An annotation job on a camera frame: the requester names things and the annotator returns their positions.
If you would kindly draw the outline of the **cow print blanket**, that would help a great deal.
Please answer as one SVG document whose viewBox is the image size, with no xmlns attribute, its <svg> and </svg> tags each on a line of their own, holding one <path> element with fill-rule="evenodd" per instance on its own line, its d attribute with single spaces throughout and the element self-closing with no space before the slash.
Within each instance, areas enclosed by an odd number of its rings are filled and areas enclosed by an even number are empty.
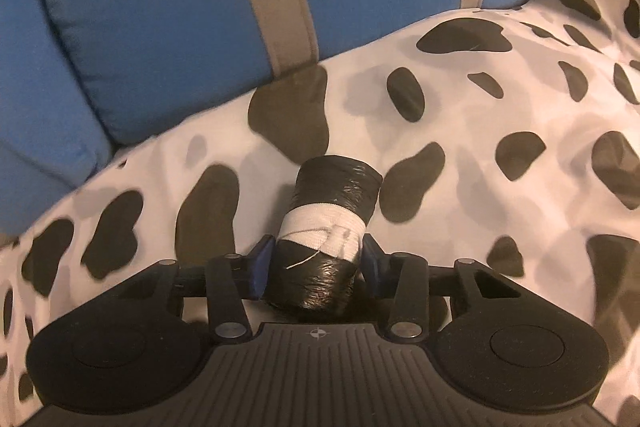
<svg viewBox="0 0 640 427">
<path fill-rule="evenodd" d="M 41 407 L 44 326 L 156 260 L 277 231 L 305 141 L 382 174 L 389 251 L 476 258 L 591 323 L 597 409 L 638 424 L 639 0 L 436 15 L 119 153 L 1 251 L 2 424 Z"/>
</svg>

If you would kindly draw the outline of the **black roll white band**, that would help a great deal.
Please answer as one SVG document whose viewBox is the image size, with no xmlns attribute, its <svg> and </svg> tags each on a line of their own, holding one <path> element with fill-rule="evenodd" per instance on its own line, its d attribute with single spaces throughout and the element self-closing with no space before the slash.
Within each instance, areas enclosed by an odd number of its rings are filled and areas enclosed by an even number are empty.
<svg viewBox="0 0 640 427">
<path fill-rule="evenodd" d="M 318 320 L 345 313 L 382 181 L 355 158 L 326 155 L 303 163 L 271 255 L 267 303 Z"/>
</svg>

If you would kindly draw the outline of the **blue striped cushion left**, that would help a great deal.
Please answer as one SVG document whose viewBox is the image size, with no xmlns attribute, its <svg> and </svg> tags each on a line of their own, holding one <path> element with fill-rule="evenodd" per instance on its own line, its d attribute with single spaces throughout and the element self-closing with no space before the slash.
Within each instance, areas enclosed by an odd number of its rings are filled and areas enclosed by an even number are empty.
<svg viewBox="0 0 640 427">
<path fill-rule="evenodd" d="M 1 0 L 1 231 L 17 236 L 112 157 L 43 0 Z"/>
</svg>

